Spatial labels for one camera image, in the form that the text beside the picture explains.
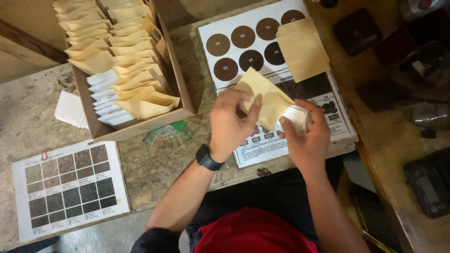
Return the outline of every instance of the dark brown circle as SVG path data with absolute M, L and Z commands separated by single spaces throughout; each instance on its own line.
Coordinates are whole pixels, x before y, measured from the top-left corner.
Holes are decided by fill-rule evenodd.
M 263 18 L 256 25 L 256 33 L 261 39 L 271 41 L 277 37 L 279 26 L 280 24 L 275 19 Z
M 264 58 L 256 50 L 247 50 L 239 57 L 239 66 L 243 71 L 247 71 L 250 67 L 253 67 L 256 71 L 260 71 L 263 65 Z
M 284 25 L 290 22 L 300 20 L 302 18 L 305 18 L 305 15 L 301 11 L 296 9 L 288 10 L 281 17 L 281 24 Z
M 231 33 L 231 42 L 238 48 L 247 48 L 255 42 L 255 32 L 248 26 L 239 26 Z
M 214 56 L 223 56 L 230 49 L 230 43 L 227 36 L 216 33 L 209 37 L 206 41 L 206 49 L 208 52 Z
M 238 65 L 233 59 L 222 58 L 214 65 L 214 75 L 221 81 L 231 81 L 238 74 Z
M 272 65 L 281 65 L 286 61 L 284 60 L 283 54 L 281 53 L 280 46 L 278 42 L 272 42 L 264 50 L 265 60 Z

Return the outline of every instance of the person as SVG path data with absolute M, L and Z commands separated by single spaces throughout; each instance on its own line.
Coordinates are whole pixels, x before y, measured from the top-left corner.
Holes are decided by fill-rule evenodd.
M 218 95 L 211 111 L 213 162 L 223 164 L 255 129 L 260 95 L 245 121 L 236 115 L 236 108 L 248 100 L 239 90 Z M 327 178 L 330 130 L 322 108 L 306 100 L 295 103 L 309 110 L 313 120 L 305 136 L 298 136 L 287 118 L 279 120 L 284 130 L 280 138 L 287 139 L 298 169 L 206 194 L 216 171 L 199 165 L 197 157 L 159 200 L 131 253 L 179 253 L 185 229 L 193 253 L 369 253 Z

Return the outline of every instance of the red string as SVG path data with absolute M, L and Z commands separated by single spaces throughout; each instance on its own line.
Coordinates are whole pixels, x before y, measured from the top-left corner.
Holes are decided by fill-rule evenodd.
M 49 158 L 49 156 L 47 155 L 47 152 L 49 152 L 50 151 L 50 148 L 46 148 L 46 149 L 44 149 L 42 152 L 41 152 L 41 157 L 40 157 L 40 160 L 41 161 L 45 161 L 45 160 L 47 160 L 48 158 Z

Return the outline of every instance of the red shirt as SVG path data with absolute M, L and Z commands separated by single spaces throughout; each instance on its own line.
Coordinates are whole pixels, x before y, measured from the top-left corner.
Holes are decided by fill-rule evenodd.
M 199 229 L 194 253 L 319 253 L 316 245 L 278 216 L 243 208 Z

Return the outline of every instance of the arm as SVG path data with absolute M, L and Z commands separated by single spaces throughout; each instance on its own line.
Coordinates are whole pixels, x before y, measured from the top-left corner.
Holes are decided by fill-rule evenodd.
M 261 107 L 261 98 L 250 108 L 246 121 L 236 115 L 236 108 L 248 100 L 238 90 L 222 92 L 211 111 L 210 156 L 223 163 L 231 153 L 253 132 Z M 215 172 L 199 166 L 195 161 L 163 195 L 150 216 L 144 232 L 152 228 L 165 228 L 178 236 L 190 223 L 200 206 Z
M 287 138 L 289 154 L 305 179 L 320 246 L 327 253 L 370 253 L 327 178 L 325 159 L 330 129 L 322 108 L 305 100 L 295 102 L 312 113 L 313 124 L 306 135 L 298 136 L 291 121 L 282 117 L 281 137 Z

